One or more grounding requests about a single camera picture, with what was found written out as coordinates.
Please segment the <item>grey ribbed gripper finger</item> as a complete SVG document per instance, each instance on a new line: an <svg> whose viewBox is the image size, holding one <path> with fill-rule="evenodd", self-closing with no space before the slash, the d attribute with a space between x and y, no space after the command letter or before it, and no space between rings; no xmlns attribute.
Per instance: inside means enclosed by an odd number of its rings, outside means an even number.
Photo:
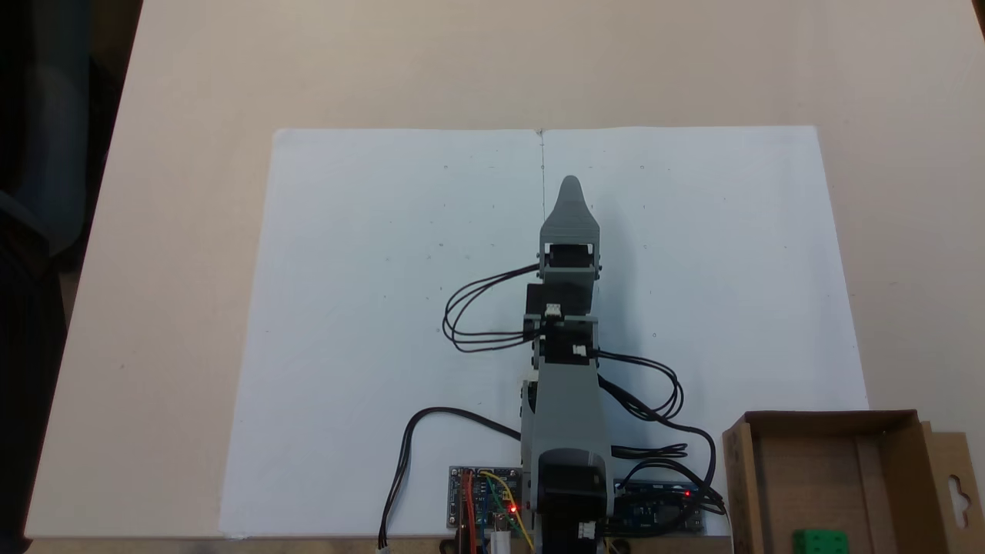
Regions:
<svg viewBox="0 0 985 554"><path fill-rule="evenodd" d="M560 183L555 205L539 229L539 241L593 246L600 243L600 225L589 210L577 176L568 175Z"/></svg>

